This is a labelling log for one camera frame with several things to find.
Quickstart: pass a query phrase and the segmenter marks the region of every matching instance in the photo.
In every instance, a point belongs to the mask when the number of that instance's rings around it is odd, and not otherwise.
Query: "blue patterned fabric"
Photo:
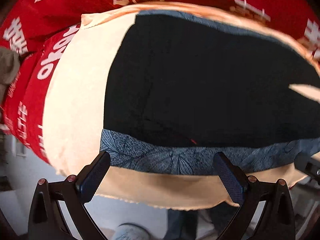
[[[264,171],[287,165],[303,151],[320,151],[320,138],[276,143],[263,148],[247,147],[161,147],[130,135],[103,129],[100,150],[109,152],[111,165],[135,171],[175,175],[216,175],[213,156],[223,152],[233,165],[245,172]]]

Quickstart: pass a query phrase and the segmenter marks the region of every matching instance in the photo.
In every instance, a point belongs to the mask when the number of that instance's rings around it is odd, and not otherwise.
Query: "black device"
[[[311,176],[317,175],[320,163],[300,154],[298,168]],[[64,201],[71,218],[83,240],[107,239],[87,212],[89,202],[110,167],[108,152],[100,152],[90,165],[80,173],[68,176],[64,181],[48,183],[38,181],[32,200],[29,224],[29,240],[75,239],[66,224],[58,201]],[[261,182],[254,176],[246,176],[222,153],[214,156],[214,168],[233,202],[240,208],[218,240],[241,240],[260,201],[266,201],[260,220],[250,240],[294,240],[295,225],[289,189],[283,179],[276,183]]]

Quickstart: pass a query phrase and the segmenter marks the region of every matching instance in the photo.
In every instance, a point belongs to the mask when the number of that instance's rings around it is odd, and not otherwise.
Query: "cream fabric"
[[[319,71],[318,64],[306,49],[290,36],[216,8],[148,2],[101,14],[82,15],[81,28],[55,69],[44,106],[44,148],[59,174],[77,174],[99,153],[108,72],[135,15],[146,9],[189,12],[276,37]],[[305,177],[294,169],[293,164],[253,174],[261,181],[275,182],[283,178],[289,186]],[[153,174],[117,167],[110,167],[97,194],[182,210],[210,208],[223,201],[236,205],[218,176]]]

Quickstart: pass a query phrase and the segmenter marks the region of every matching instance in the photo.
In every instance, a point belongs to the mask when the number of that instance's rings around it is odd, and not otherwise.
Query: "gray floor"
[[[40,160],[28,149],[26,157],[13,156],[9,152],[7,161],[8,164],[0,169],[8,176],[14,191],[0,193],[0,208],[13,229],[20,235],[28,230],[29,209],[38,180],[46,178],[49,182],[53,182],[65,178],[56,175],[53,167]],[[81,239],[65,206],[62,208],[74,237]],[[90,203],[86,204],[86,208],[103,231],[105,229],[114,230],[118,225],[129,222],[145,227],[156,238],[162,238],[167,229],[166,210],[156,209],[142,203],[127,203],[95,196]],[[203,236],[212,229],[212,225],[200,220],[198,236]]]

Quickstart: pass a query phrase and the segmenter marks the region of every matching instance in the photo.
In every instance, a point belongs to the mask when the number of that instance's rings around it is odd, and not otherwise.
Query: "copper-colored bolt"
[[[250,182],[256,182],[257,181],[257,178],[255,177],[255,176],[248,176],[248,180],[250,181]]]
[[[38,181],[38,184],[39,185],[42,185],[42,184],[44,184],[45,183],[45,179],[39,179],[39,181]]]
[[[284,180],[284,179],[279,179],[279,184],[280,184],[281,186],[284,186],[284,185],[285,185],[285,180]]]
[[[77,176],[76,176],[76,175],[69,175],[69,176],[67,177],[67,181],[69,181],[69,182],[73,182],[73,181],[75,181],[75,180],[76,180],[76,178],[77,178]]]

